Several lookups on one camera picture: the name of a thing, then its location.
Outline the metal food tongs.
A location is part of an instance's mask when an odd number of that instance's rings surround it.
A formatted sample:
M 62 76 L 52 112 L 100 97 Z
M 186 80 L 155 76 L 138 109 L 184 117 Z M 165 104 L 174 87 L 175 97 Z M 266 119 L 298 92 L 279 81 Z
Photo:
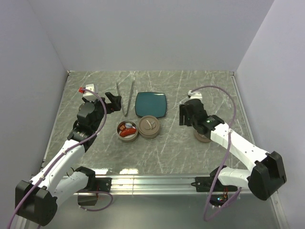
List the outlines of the metal food tongs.
M 122 110 L 122 113 L 123 113 L 124 117 L 127 117 L 129 109 L 130 109 L 134 83 L 135 83 L 135 79 L 133 78 L 132 83 L 131 83 L 130 92 L 129 92 L 127 108 L 125 109 L 124 106 L 123 106 L 123 98 L 122 98 L 122 95 L 121 95 L 121 92 L 120 92 L 120 89 L 119 89 L 119 83 L 118 83 L 118 81 L 116 81 L 116 89 L 117 89 L 118 95 L 121 97 L 121 110 Z

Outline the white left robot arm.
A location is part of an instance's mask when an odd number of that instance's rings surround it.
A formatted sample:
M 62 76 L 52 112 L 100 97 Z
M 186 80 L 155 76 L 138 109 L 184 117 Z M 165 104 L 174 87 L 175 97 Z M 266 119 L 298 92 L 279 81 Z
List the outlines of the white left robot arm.
M 91 90 L 81 88 L 80 92 L 88 92 L 93 98 L 82 98 L 84 103 L 79 107 L 77 119 L 57 155 L 30 181 L 22 180 L 16 186 L 14 216 L 46 226 L 54 218 L 58 207 L 74 193 L 100 192 L 92 169 L 79 167 L 67 179 L 63 177 L 93 144 L 107 115 L 121 110 L 122 98 L 106 92 L 110 100 L 106 103 L 104 98 Z

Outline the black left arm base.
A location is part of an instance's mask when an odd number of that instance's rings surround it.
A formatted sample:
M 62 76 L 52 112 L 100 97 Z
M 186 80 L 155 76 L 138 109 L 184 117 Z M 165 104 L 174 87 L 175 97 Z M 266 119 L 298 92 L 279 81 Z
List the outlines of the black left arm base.
M 79 189 L 78 192 L 107 192 L 109 193 L 112 186 L 112 178 L 110 177 L 98 177 L 89 178 L 88 183 L 85 187 Z

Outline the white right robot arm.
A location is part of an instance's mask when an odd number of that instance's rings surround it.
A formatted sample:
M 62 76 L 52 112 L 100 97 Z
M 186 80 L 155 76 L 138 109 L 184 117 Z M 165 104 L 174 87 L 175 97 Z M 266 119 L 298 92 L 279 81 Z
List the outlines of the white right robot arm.
M 285 167 L 279 153 L 269 153 L 255 146 L 218 116 L 208 115 L 199 99 L 180 105 L 179 115 L 180 125 L 193 127 L 197 133 L 227 149 L 246 167 L 215 169 L 210 178 L 214 190 L 222 190 L 225 186 L 247 187 L 260 200 L 267 200 L 286 183 Z

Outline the red sausage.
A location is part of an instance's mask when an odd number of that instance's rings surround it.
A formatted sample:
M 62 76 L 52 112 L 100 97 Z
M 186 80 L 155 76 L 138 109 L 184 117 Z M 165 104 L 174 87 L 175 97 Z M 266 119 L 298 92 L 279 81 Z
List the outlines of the red sausage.
M 125 129 L 125 130 L 120 132 L 120 136 L 121 137 L 127 137 L 127 136 L 135 134 L 136 132 L 137 132 L 137 130 L 134 129 L 134 128 Z

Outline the beige lid with handle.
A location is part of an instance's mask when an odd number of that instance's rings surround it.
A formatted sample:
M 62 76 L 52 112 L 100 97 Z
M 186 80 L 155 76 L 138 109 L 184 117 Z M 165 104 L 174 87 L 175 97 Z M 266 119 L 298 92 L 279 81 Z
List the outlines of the beige lid with handle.
M 160 122 L 154 116 L 151 115 L 144 116 L 139 121 L 138 130 L 160 131 Z

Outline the small white rice bowl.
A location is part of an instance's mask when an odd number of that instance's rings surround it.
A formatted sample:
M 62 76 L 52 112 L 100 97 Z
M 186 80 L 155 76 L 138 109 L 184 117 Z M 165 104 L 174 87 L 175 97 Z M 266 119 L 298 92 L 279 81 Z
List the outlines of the small white rice bowl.
M 125 123 L 125 128 L 127 128 L 127 129 L 133 128 L 133 124 L 132 123 Z

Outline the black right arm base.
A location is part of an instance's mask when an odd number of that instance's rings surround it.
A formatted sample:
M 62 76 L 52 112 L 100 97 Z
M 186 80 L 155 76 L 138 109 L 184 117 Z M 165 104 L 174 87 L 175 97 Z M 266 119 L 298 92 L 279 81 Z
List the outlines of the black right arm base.
M 191 183 L 191 186 L 195 187 L 196 192 L 209 192 L 212 187 L 213 180 L 214 177 L 210 176 L 195 177 L 194 181 Z M 223 185 L 217 180 L 213 191 L 221 192 L 223 189 Z

